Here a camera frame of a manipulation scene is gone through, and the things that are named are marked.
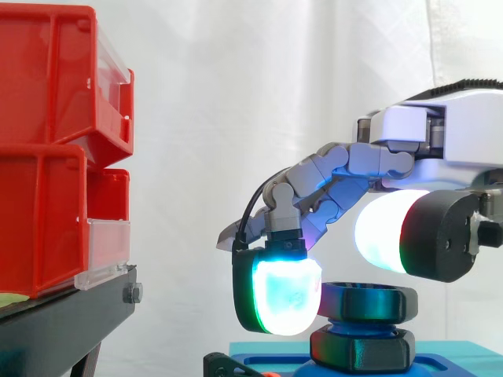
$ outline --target red plastic drawer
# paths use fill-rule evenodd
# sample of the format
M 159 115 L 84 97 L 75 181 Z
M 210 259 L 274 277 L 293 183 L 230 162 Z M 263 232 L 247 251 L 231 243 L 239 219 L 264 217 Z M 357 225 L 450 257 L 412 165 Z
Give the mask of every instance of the red plastic drawer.
M 76 144 L 106 167 L 133 153 L 133 81 L 94 10 L 0 3 L 0 144 Z
M 125 265 L 125 170 L 88 171 L 75 145 L 0 145 L 0 182 L 0 293 L 34 298 L 90 267 Z

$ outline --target glowing white cylinder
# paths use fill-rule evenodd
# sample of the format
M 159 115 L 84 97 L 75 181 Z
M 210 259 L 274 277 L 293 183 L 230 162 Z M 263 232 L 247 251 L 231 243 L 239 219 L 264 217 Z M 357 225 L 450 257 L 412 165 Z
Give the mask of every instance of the glowing white cylinder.
M 411 206 L 425 190 L 390 192 L 367 205 L 358 216 L 354 240 L 360 254 L 373 265 L 406 273 L 400 259 L 402 223 Z

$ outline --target black screw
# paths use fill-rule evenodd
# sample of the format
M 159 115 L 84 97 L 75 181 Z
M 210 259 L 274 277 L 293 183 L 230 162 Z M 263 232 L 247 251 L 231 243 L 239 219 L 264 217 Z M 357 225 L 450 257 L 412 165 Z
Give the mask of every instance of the black screw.
M 215 371 L 215 377 L 226 377 L 227 375 L 227 369 L 225 368 L 219 368 Z

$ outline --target black cable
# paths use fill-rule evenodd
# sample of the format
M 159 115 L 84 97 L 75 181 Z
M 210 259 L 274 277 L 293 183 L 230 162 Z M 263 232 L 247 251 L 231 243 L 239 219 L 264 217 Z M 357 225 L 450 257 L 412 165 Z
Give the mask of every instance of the black cable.
M 241 222 L 239 224 L 239 228 L 236 232 L 236 238 L 233 242 L 233 254 L 238 251 L 238 250 L 243 250 L 245 248 L 248 248 L 248 244 L 246 243 L 246 224 L 248 223 L 248 219 L 250 218 L 250 215 L 252 214 L 253 207 L 257 203 L 257 200 L 259 200 L 259 197 L 262 195 L 262 192 L 264 188 L 266 187 L 267 183 L 271 179 L 274 179 L 277 177 L 279 174 L 283 173 L 285 170 L 289 169 L 288 167 L 286 169 L 278 171 L 276 174 L 272 175 L 271 177 L 267 178 L 266 181 L 264 181 L 259 188 L 253 193 L 253 196 L 251 197 L 250 201 L 248 202 L 248 205 L 244 209 L 243 217 L 241 218 Z

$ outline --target metal bolt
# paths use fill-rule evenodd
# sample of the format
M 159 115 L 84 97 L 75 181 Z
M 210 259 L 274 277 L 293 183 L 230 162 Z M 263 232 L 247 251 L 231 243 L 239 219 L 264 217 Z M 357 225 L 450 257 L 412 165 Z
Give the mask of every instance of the metal bolt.
M 219 368 L 215 371 L 215 377 L 226 377 L 227 370 L 225 368 Z
M 124 288 L 123 300 L 128 304 L 139 304 L 143 298 L 143 284 L 129 283 Z

